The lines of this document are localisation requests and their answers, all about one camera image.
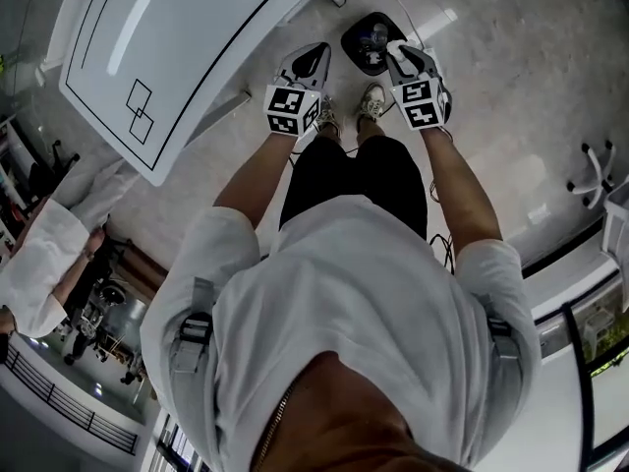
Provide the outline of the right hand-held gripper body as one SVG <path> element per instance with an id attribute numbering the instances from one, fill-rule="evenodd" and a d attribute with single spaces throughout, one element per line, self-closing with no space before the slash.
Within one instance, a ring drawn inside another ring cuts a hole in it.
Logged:
<path id="1" fill-rule="evenodd" d="M 452 113 L 453 98 L 444 84 L 441 68 L 432 49 L 423 50 L 429 57 L 425 70 L 417 70 L 403 57 L 400 61 L 392 55 L 404 72 L 404 84 L 392 85 L 390 91 L 413 131 L 444 126 Z"/>

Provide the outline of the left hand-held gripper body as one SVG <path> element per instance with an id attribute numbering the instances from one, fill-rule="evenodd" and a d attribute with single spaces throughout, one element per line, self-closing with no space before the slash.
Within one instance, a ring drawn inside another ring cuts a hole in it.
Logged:
<path id="1" fill-rule="evenodd" d="M 325 81 L 325 74 L 298 78 L 281 68 L 264 97 L 263 113 L 270 132 L 294 138 L 306 135 L 320 115 Z"/>

